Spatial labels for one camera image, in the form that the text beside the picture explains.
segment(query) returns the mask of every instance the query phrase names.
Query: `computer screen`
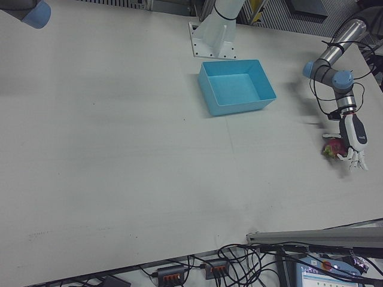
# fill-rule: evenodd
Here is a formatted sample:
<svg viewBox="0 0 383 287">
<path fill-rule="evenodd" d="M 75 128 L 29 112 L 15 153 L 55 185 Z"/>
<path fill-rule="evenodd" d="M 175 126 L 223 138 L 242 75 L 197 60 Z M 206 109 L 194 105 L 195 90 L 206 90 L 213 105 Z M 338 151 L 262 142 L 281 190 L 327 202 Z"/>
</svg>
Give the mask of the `computer screen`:
<svg viewBox="0 0 383 287">
<path fill-rule="evenodd" d="M 348 283 L 337 280 L 327 275 L 319 274 L 313 268 L 302 267 L 303 287 L 358 287 L 357 283 Z"/>
</svg>

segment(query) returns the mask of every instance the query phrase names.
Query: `blue joint cap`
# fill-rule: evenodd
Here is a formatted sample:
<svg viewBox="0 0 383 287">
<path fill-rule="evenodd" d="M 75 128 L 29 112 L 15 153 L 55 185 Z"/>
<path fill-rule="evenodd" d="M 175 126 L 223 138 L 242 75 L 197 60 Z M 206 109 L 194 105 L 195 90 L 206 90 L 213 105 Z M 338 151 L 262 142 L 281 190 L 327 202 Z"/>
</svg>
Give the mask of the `blue joint cap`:
<svg viewBox="0 0 383 287">
<path fill-rule="evenodd" d="M 44 0 L 37 3 L 36 7 L 33 8 L 22 20 L 23 23 L 28 24 L 36 29 L 44 27 L 50 18 L 50 7 Z"/>
<path fill-rule="evenodd" d="M 339 71 L 332 78 L 334 88 L 345 90 L 354 84 L 354 77 L 350 71 Z"/>
<path fill-rule="evenodd" d="M 312 67 L 314 65 L 314 62 L 308 62 L 305 67 L 303 68 L 303 76 L 305 76 L 306 78 L 310 78 L 311 77 L 311 71 L 312 71 Z"/>
</svg>

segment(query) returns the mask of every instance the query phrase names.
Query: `blue plastic bin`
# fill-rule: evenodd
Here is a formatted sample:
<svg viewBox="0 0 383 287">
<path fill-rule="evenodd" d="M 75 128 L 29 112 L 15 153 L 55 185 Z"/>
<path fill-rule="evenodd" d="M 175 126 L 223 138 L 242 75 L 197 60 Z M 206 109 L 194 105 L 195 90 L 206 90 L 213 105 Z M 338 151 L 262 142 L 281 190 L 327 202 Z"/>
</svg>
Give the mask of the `blue plastic bin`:
<svg viewBox="0 0 383 287">
<path fill-rule="evenodd" d="M 203 62 L 198 82 L 211 115 L 255 111 L 276 99 L 258 60 Z"/>
</svg>

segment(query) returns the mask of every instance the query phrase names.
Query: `white tabletop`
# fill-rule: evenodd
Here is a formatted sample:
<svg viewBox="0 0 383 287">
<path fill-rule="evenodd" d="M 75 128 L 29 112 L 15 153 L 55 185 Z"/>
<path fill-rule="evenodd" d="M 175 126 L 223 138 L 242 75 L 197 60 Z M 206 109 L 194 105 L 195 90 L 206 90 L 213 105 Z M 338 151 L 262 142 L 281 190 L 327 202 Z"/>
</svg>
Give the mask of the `white tabletop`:
<svg viewBox="0 0 383 287">
<path fill-rule="evenodd" d="M 238 26 L 238 58 L 259 59 L 278 98 L 211 117 L 189 18 L 48 3 L 42 30 L 0 15 L 1 285 L 382 217 L 383 95 L 361 81 L 370 171 L 327 161 L 321 135 L 338 123 L 301 73 L 322 38 Z M 367 71 L 357 47 L 335 68 Z"/>
</svg>

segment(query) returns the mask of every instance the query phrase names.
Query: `red button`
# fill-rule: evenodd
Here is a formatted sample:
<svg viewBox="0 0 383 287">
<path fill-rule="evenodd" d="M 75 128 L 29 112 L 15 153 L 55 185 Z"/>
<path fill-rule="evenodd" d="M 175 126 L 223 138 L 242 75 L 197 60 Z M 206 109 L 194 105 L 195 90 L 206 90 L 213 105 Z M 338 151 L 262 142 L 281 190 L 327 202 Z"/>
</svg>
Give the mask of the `red button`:
<svg viewBox="0 0 383 287">
<path fill-rule="evenodd" d="M 331 268 L 332 268 L 331 263 L 329 263 L 328 261 L 323 261 L 323 263 L 322 263 L 322 269 L 325 269 L 325 270 L 327 270 L 327 271 L 330 271 Z"/>
</svg>

